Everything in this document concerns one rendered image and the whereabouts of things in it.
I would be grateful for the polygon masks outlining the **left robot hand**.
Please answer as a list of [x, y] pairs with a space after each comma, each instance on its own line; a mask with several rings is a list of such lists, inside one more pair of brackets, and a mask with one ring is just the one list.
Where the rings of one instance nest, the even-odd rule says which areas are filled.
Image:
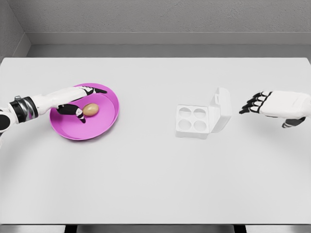
[[82, 99], [91, 94], [106, 94], [106, 90], [90, 86], [68, 87], [48, 94], [46, 97], [51, 101], [53, 108], [61, 115], [75, 115], [83, 124], [86, 122], [83, 111], [71, 102]]

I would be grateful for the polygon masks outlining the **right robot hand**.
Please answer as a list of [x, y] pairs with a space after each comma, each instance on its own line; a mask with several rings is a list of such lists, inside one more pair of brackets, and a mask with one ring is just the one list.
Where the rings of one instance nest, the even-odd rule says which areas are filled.
[[282, 118], [282, 128], [300, 125], [311, 118], [311, 95], [292, 91], [262, 91], [246, 102], [239, 113], [256, 113]]

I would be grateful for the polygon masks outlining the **brown egg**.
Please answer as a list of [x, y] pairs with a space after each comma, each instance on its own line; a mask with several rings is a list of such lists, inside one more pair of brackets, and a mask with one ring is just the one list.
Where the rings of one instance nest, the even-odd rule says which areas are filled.
[[87, 117], [95, 116], [99, 111], [99, 106], [95, 103], [89, 103], [82, 109], [83, 114]]

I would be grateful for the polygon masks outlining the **white egg box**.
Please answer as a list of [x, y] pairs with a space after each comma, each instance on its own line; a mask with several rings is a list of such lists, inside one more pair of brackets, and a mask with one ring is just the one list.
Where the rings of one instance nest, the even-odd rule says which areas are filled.
[[217, 88], [208, 106], [178, 105], [176, 108], [175, 136], [207, 139], [219, 133], [232, 117], [230, 92]]

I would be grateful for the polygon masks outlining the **pink round plate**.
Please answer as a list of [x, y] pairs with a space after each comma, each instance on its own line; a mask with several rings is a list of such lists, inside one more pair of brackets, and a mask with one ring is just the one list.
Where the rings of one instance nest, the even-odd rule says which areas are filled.
[[119, 99], [109, 87], [98, 83], [82, 83], [81, 86], [102, 89], [107, 93], [91, 94], [72, 102], [80, 108], [90, 103], [98, 105], [98, 113], [94, 116], [85, 117], [86, 123], [82, 123], [76, 116], [61, 115], [56, 109], [51, 109], [50, 123], [52, 128], [67, 139], [87, 140], [95, 138], [106, 132], [114, 124], [119, 114]]

